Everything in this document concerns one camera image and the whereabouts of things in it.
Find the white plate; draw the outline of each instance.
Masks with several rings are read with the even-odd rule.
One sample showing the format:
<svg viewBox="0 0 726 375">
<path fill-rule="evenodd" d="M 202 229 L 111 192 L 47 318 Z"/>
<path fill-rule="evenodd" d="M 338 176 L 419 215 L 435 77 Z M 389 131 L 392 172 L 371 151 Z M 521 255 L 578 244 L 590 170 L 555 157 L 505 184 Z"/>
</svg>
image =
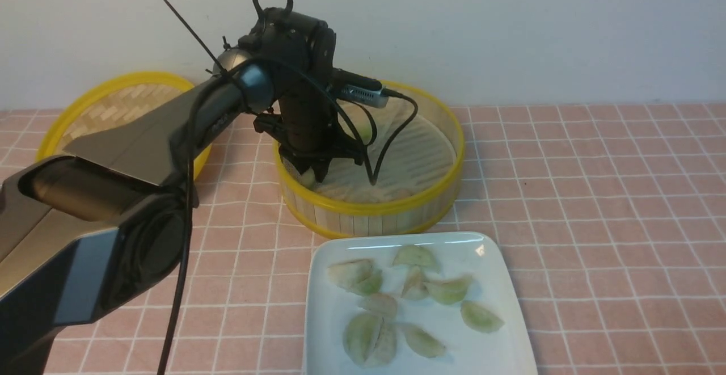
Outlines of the white plate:
<svg viewBox="0 0 726 375">
<path fill-rule="evenodd" d="M 391 267 L 391 262 L 397 248 L 407 244 L 426 245 L 431 249 L 441 264 L 441 277 L 454 279 L 465 273 L 472 274 L 476 284 L 470 288 L 467 300 L 483 303 L 500 316 L 505 325 L 496 333 L 480 334 L 464 324 L 459 303 L 444 306 L 431 298 L 411 302 L 397 297 L 397 320 L 424 328 L 446 345 L 447 354 L 433 360 L 416 355 L 399 331 L 398 352 L 391 364 L 381 368 L 359 368 L 343 350 L 343 330 L 348 321 L 362 311 L 357 307 L 361 297 L 331 284 L 326 269 L 330 264 L 351 259 L 374 259 L 383 269 L 381 292 L 399 295 L 407 268 Z M 433 273 L 427 272 L 427 275 L 437 277 Z M 305 348 L 307 375 L 537 375 L 509 271 L 497 245 L 480 233 L 339 239 L 323 244 L 310 267 Z"/>
</svg>

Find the table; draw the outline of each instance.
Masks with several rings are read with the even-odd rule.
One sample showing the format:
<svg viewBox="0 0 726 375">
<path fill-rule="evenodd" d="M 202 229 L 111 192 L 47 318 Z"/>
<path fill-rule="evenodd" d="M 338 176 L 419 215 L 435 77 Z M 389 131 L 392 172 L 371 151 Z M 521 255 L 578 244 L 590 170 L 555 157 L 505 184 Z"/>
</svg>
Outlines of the table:
<svg viewBox="0 0 726 375">
<path fill-rule="evenodd" d="M 461 196 L 433 230 L 501 247 L 540 373 L 726 373 L 726 104 L 454 108 Z M 0 114 L 0 179 L 58 111 Z M 324 238 L 280 200 L 272 140 L 215 142 L 169 373 L 299 374 Z M 176 277 L 58 336 L 49 373 L 155 373 Z"/>
</svg>

